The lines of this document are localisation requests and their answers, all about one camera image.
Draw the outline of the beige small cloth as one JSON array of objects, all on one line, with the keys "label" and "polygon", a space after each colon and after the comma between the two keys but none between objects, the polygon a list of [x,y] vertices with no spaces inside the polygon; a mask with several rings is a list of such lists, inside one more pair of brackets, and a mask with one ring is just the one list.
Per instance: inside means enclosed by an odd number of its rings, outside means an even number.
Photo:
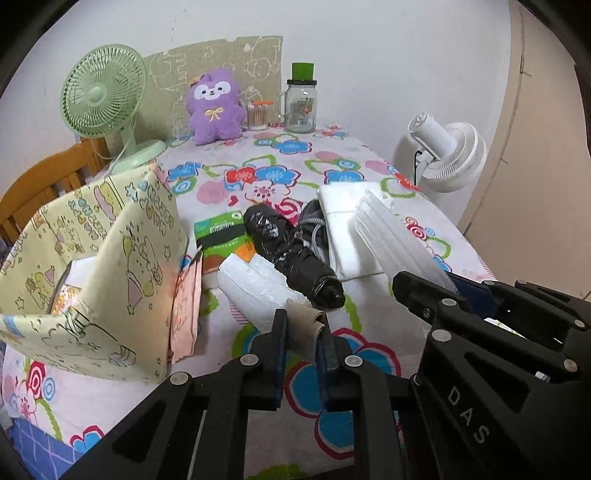
[{"label": "beige small cloth", "polygon": [[293,300],[287,301],[286,311],[288,351],[315,365],[318,337],[325,328],[325,312]]}]

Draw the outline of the white tissue pack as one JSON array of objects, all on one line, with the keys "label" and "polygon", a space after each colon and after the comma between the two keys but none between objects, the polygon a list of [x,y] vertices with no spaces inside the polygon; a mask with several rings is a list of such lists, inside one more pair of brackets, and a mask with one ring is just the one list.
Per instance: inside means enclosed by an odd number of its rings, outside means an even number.
[{"label": "white tissue pack", "polygon": [[384,198],[377,182],[335,182],[318,189],[329,240],[329,265],[341,281],[383,272],[366,243],[356,233],[356,209],[366,192]]}]

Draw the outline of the white plastic bag pack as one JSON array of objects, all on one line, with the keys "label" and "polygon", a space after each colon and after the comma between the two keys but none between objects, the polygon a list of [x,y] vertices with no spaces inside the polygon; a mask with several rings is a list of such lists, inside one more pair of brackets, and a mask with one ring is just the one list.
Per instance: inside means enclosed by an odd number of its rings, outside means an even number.
[{"label": "white plastic bag pack", "polygon": [[269,333],[277,309],[287,301],[311,306],[303,294],[287,286],[287,277],[259,254],[249,262],[235,253],[226,258],[217,272],[218,288],[260,333]]}]

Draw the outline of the clear plastic pack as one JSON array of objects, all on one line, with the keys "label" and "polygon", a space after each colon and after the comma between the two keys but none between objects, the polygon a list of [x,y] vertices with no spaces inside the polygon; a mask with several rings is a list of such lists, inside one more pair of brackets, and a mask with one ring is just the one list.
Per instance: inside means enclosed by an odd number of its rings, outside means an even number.
[{"label": "clear plastic pack", "polygon": [[369,189],[356,208],[355,229],[390,280],[406,271],[453,293],[458,292],[448,273]]}]

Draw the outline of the black plastic bundle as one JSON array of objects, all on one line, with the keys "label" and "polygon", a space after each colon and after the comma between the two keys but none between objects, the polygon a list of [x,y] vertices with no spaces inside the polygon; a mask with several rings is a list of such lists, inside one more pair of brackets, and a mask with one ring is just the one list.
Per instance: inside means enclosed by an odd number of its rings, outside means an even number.
[{"label": "black plastic bundle", "polygon": [[252,205],[243,215],[245,231],[256,253],[287,278],[287,286],[307,297],[312,305],[337,310],[346,295],[337,274],[304,245],[297,227],[265,203]]}]

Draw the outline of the green tissue pack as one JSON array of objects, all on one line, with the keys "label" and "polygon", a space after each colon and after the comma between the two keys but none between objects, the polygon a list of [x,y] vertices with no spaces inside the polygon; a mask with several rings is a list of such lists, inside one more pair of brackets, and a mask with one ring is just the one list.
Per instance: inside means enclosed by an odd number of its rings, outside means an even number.
[{"label": "green tissue pack", "polygon": [[202,285],[204,290],[217,287],[217,272],[229,255],[245,262],[256,254],[252,239],[246,233],[241,210],[232,210],[193,224],[197,247],[202,254]]}]

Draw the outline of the yellow cartoon fabric storage box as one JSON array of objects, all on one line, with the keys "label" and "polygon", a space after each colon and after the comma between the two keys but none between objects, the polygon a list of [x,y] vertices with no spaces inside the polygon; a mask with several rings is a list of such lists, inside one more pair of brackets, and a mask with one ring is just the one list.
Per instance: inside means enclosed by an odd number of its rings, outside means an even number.
[{"label": "yellow cartoon fabric storage box", "polygon": [[[42,206],[1,268],[1,338],[23,355],[97,378],[160,382],[188,239],[154,164]],[[51,315],[63,283],[79,303]]]}]

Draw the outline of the yellow cartoon tissue pack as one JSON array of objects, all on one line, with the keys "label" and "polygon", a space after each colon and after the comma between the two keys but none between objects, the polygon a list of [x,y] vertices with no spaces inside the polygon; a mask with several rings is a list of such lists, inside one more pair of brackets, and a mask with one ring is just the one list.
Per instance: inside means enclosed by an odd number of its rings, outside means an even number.
[{"label": "yellow cartoon tissue pack", "polygon": [[65,313],[68,309],[77,306],[80,300],[82,289],[78,286],[63,283],[56,292],[49,313],[58,315]]}]

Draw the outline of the pink paper bag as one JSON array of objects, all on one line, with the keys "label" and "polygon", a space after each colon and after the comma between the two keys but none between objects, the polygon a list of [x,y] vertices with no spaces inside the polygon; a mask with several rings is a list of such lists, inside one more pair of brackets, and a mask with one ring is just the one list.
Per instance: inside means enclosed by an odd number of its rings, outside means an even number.
[{"label": "pink paper bag", "polygon": [[197,343],[201,270],[202,252],[198,247],[190,263],[180,271],[176,282],[169,335],[170,364],[191,356]]}]

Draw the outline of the floral tablecloth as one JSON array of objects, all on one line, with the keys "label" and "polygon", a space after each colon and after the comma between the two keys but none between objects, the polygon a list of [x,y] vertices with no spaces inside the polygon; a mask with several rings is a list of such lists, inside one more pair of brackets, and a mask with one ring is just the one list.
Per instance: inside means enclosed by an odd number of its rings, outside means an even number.
[{"label": "floral tablecloth", "polygon": [[[439,267],[475,281],[491,277],[469,242],[411,180],[339,129],[307,135],[270,129],[204,147],[184,141],[158,163],[186,227],[259,202],[297,221],[322,186],[374,183]],[[385,372],[415,373],[427,325],[396,302],[382,274],[346,281],[344,289],[345,305],[329,317],[332,330]],[[12,417],[8,435],[36,479],[61,477],[150,392],[147,385],[68,373],[12,348],[5,351],[3,380]],[[315,369],[290,356],[280,410],[249,417],[245,477],[305,478],[352,462],[351,415],[325,411]]]}]

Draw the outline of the white desk fan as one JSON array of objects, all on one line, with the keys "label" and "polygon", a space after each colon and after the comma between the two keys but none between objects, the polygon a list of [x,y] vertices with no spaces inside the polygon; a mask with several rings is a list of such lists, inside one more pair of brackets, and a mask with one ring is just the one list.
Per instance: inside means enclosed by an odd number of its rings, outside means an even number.
[{"label": "white desk fan", "polygon": [[408,125],[410,137],[419,145],[413,180],[439,193],[463,189],[477,180],[488,157],[487,144],[467,122],[442,126],[428,113],[419,113]]}]

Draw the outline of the glass jar green lid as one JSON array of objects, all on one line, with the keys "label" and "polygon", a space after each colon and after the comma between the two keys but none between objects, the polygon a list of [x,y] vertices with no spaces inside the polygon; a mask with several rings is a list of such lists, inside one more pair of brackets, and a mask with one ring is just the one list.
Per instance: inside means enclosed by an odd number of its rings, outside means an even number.
[{"label": "glass jar green lid", "polygon": [[315,131],[318,92],[314,69],[312,63],[291,64],[287,90],[277,96],[277,112],[287,132],[308,134]]}]

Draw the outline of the toothpick jar orange lid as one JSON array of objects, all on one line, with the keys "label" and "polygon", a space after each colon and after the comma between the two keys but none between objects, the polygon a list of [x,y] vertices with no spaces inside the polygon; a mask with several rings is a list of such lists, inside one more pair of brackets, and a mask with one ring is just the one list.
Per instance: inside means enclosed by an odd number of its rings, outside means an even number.
[{"label": "toothpick jar orange lid", "polygon": [[250,101],[246,107],[247,127],[250,131],[266,130],[270,125],[270,110],[273,101],[256,100]]}]

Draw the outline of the wooden chair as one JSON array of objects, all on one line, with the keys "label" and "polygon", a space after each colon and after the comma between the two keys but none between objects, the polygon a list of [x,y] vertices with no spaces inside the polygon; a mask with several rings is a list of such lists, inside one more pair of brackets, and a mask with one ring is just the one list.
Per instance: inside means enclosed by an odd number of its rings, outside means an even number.
[{"label": "wooden chair", "polygon": [[85,185],[107,165],[107,157],[103,138],[82,138],[29,168],[1,199],[1,238],[13,244],[39,208]]}]

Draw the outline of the purple plush toy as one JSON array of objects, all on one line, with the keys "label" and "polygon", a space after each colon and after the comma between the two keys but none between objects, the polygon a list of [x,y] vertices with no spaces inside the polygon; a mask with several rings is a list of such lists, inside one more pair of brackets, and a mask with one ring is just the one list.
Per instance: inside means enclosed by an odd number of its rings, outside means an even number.
[{"label": "purple plush toy", "polygon": [[185,107],[195,145],[242,136],[246,111],[239,97],[240,86],[228,69],[217,68],[189,82]]}]

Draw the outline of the beige patterned cardboard panel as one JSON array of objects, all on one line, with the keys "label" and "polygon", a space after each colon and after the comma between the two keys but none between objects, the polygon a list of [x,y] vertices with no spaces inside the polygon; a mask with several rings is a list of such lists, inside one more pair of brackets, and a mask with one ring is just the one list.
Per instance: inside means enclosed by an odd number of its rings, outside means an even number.
[{"label": "beige patterned cardboard panel", "polygon": [[187,136],[185,97],[190,81],[216,68],[235,76],[243,103],[276,99],[283,86],[282,59],[282,36],[209,40],[146,57],[146,90],[135,123],[136,140],[168,142]]}]

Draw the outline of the green desk fan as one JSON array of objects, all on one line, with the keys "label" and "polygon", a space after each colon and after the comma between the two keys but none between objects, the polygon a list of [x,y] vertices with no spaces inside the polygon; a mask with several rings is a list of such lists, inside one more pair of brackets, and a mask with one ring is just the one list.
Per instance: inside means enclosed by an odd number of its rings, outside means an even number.
[{"label": "green desk fan", "polygon": [[71,69],[60,95],[61,116],[80,138],[121,136],[121,152],[110,162],[118,174],[154,160],[166,149],[161,140],[138,143],[134,129],[147,80],[143,58],[133,48],[108,44],[87,53]]}]

